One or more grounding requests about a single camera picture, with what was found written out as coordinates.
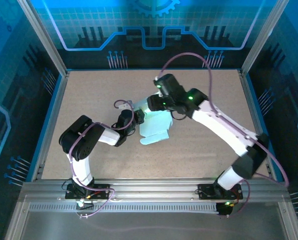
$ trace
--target light blue cloth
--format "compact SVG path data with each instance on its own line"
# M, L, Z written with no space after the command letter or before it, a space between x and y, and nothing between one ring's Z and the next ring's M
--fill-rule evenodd
M133 104L134 110L143 110L144 123L140 124L140 135L145 137L140 140L143 145L153 144L169 138L168 130L173 121L168 111L150 111L147 98Z

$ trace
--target gear logo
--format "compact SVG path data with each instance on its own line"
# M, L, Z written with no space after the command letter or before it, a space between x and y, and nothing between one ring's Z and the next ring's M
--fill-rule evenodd
M162 14L169 14L169 10L175 9L175 4L179 4L179 0L130 0L133 9L138 10L139 14L144 14L146 17L157 15L162 17Z

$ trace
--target blue wall panel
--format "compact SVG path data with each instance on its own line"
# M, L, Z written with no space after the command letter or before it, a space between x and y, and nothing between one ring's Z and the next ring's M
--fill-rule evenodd
M160 68L180 52L209 56L213 68L240 68L274 4L273 0L33 1L70 69L126 68L119 64L122 55L115 60L110 51L123 51L132 69ZM196 68L201 63L179 59L172 67Z
M290 190L298 192L298 0L287 5L250 77Z
M27 175L58 78L15 0L0 0L0 239Z

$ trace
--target beige work surface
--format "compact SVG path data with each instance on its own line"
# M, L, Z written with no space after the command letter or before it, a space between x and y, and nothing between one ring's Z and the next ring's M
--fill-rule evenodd
M207 70L172 70L186 90L197 88L208 94ZM134 103L157 90L152 79L157 70L73 71L70 73L43 179L71 177L69 161L62 151L60 135L81 115L112 125L119 110L117 99ZM242 126L254 131L244 91L236 70L213 71L214 104ZM173 121L170 138L142 145L138 127L120 147L99 142L90 155L90 170L95 178L208 178L217 177L237 158L234 151L208 128L191 119ZM264 165L260 173L268 174Z

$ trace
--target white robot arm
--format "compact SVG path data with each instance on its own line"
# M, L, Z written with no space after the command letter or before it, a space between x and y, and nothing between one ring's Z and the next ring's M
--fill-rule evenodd
M193 88L186 92L172 74L154 80L154 85L159 89L159 93L147 99L151 111L169 110L188 116L212 130L239 156L216 179L215 188L228 191L243 179L252 178L267 156L255 145L255 141L267 147L269 143L267 135L263 133L258 136L237 124L216 106L212 108L208 97L201 91Z

